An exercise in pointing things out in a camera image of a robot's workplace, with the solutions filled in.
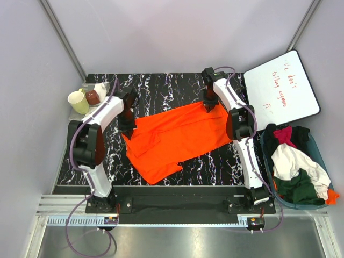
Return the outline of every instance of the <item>wall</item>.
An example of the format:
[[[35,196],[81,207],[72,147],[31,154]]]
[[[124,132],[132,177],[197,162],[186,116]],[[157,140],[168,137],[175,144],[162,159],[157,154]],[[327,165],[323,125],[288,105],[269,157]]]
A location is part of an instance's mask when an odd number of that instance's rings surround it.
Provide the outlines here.
[[[0,1],[1,257],[21,257],[65,145],[81,84],[38,1]]]
[[[311,0],[49,0],[86,73],[246,71],[285,52]]]
[[[337,241],[344,254],[344,2],[323,1],[300,39],[297,50],[319,99],[319,115],[302,120],[309,127],[326,163],[339,204],[329,210]]]

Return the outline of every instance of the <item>clothes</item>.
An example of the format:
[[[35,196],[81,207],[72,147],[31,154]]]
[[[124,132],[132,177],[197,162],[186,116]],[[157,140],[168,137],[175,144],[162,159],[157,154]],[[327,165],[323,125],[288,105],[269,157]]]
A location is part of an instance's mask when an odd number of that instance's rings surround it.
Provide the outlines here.
[[[337,205],[337,198],[340,197],[339,193],[329,189],[327,191],[328,199],[325,201],[327,205]]]
[[[311,178],[306,170],[300,168],[298,175],[285,181],[275,177],[277,192],[288,203],[323,205],[325,200],[317,196]]]
[[[292,134],[292,127],[288,126],[282,130],[274,132],[274,136],[278,139],[279,144],[288,144],[291,147],[296,148],[296,146],[290,141]]]
[[[268,166],[269,166],[271,173],[273,173],[273,167],[274,167],[274,162],[271,159],[271,156],[273,155],[273,153],[277,149],[278,145],[280,144],[278,139],[274,136],[275,131],[276,131],[276,125],[275,124],[268,124],[267,128],[265,129],[264,138],[263,138],[264,152],[266,154]]]
[[[291,142],[296,146],[299,151],[309,156],[307,142],[310,140],[308,134],[310,130],[302,126],[295,126],[292,128]]]
[[[327,190],[331,180],[327,172],[319,164],[312,161],[310,157],[287,144],[281,144],[271,158],[274,162],[275,177],[281,180],[291,180],[293,177],[298,176],[300,168],[305,169],[311,178],[318,197],[327,200]]]
[[[139,118],[132,139],[124,136],[126,155],[140,175],[155,184],[180,171],[179,162],[229,143],[227,117],[222,105],[207,113],[200,102]]]

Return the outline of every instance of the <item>metal pole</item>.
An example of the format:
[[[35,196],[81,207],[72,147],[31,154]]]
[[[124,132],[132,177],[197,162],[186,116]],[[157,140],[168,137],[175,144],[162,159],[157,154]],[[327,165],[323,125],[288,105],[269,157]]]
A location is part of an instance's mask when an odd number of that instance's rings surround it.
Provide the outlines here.
[[[315,14],[315,12],[318,9],[321,2],[322,2],[322,0],[313,0],[312,1],[310,7],[308,8],[305,16],[302,19],[299,27],[297,28],[294,36],[292,37],[291,42],[289,43],[288,49],[286,50],[287,52],[296,48],[297,42],[301,38],[303,32],[305,31],[306,27],[308,26],[311,18]]]
[[[83,81],[85,81],[87,75],[86,75],[84,69],[82,68],[78,58],[76,57],[65,33],[63,32],[63,29],[62,29],[56,15],[55,15],[55,13],[54,13],[52,7],[50,6],[49,1],[48,0],[39,0],[39,2],[41,3],[46,15],[48,16],[55,32],[57,33],[57,35],[58,35],[58,37],[59,37],[59,39],[63,45],[63,47],[65,48],[67,54],[69,55],[75,69],[79,73],[81,79]]]

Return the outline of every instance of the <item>marble tabletop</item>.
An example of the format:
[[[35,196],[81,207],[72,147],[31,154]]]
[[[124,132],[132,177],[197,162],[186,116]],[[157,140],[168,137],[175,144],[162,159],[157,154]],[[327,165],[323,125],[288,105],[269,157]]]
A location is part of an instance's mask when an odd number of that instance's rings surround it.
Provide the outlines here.
[[[86,83],[110,82],[118,77],[122,87],[133,85],[140,96],[135,117],[146,117],[173,108],[202,101],[204,88],[200,74],[91,74]],[[231,85],[246,102],[242,74],[231,78]],[[260,135],[255,137],[255,152],[263,173]],[[106,175],[113,185],[149,185],[126,157],[125,142],[118,133],[117,119],[104,132],[107,154],[104,159]],[[202,156],[181,162],[183,169],[157,185],[243,185],[242,166],[235,146],[227,144]],[[87,180],[75,171],[66,155],[56,185],[87,185]]]

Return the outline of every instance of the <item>blue basket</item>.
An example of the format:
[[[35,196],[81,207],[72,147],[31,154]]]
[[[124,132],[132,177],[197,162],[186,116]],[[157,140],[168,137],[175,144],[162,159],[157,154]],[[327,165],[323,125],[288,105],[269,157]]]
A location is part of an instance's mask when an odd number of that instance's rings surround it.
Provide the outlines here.
[[[266,154],[264,152],[264,134],[265,132],[262,133],[262,136],[260,138],[260,144],[262,146],[262,150],[263,150],[263,157],[264,157],[264,163],[265,163],[265,167],[267,170],[267,174],[268,174],[268,178],[269,178],[269,183],[270,183],[270,187],[271,187],[271,191],[273,192],[275,198],[281,202],[284,206],[291,208],[291,209],[295,209],[295,210],[317,210],[320,208],[324,208],[327,207],[326,204],[323,205],[312,205],[312,204],[294,204],[294,203],[288,203],[285,200],[283,200],[279,194],[277,193],[275,186],[274,186],[274,181],[273,181],[273,176],[271,174],[269,165],[268,165],[268,161],[267,161],[267,157]],[[307,148],[308,148],[308,152],[310,154],[311,159],[318,163],[319,165],[321,165],[321,167],[327,172],[326,166],[324,164],[323,158],[321,157],[321,154],[319,152],[318,146],[316,144],[316,141],[314,140],[314,138],[309,134],[309,138],[310,140],[307,142]],[[333,190],[333,186],[332,183],[328,186],[329,189]]]

